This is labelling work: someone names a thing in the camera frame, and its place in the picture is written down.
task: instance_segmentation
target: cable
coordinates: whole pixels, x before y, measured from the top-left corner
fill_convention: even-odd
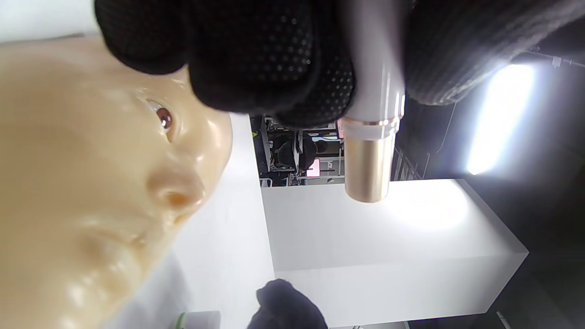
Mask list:
[[[559,58],[561,61],[563,61],[563,62],[565,62],[565,63],[569,64],[570,66],[579,66],[579,67],[585,68],[585,64],[581,64],[581,63],[579,63],[578,61],[574,61],[574,60],[572,60],[572,59],[571,59],[571,60],[569,60],[569,59],[564,59],[564,58],[561,58],[561,57],[559,57],[559,56],[553,56],[553,55],[542,54],[542,53],[533,52],[533,51],[530,51],[530,50],[529,50],[529,51],[527,51],[526,53],[528,53],[528,54],[533,54],[533,55],[539,55],[539,56],[547,57],[547,58],[550,58],[550,59]]]
[[[445,129],[445,135],[443,135],[443,141],[441,142],[441,146],[435,153],[439,153],[441,149],[443,149],[443,145],[445,144],[445,139],[447,139],[447,133],[449,132],[449,127],[451,126],[451,120],[453,119],[453,114],[455,114],[455,108],[457,108],[457,102],[453,104],[453,111],[451,111],[451,117],[449,118],[449,123],[447,124],[447,129]]]

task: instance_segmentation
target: green object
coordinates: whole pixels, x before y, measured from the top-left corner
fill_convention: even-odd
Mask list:
[[[185,313],[181,313],[179,319],[177,320],[177,325],[175,325],[175,329],[182,329],[181,325],[183,324],[183,318],[185,317]]]

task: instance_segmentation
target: bright lamp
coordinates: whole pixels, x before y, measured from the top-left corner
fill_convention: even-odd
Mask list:
[[[526,65],[509,65],[494,75],[473,139],[469,173],[476,175],[495,166],[526,107],[533,81],[534,70]]]

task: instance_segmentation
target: white wall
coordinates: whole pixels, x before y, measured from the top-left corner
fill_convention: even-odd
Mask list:
[[[0,43],[98,31],[94,0],[0,1]]]
[[[248,116],[232,115],[232,126],[232,156],[213,196],[105,329],[166,329],[182,312],[213,310],[221,328],[247,327],[274,269]]]
[[[483,313],[528,253],[453,180],[392,182],[376,204],[343,185],[262,194],[276,276],[331,327]]]

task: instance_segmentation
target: mannequin nose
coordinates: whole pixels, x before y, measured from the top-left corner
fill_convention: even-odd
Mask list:
[[[157,204],[178,215],[190,214],[205,198],[205,187],[193,169],[158,170],[149,178],[147,188]]]

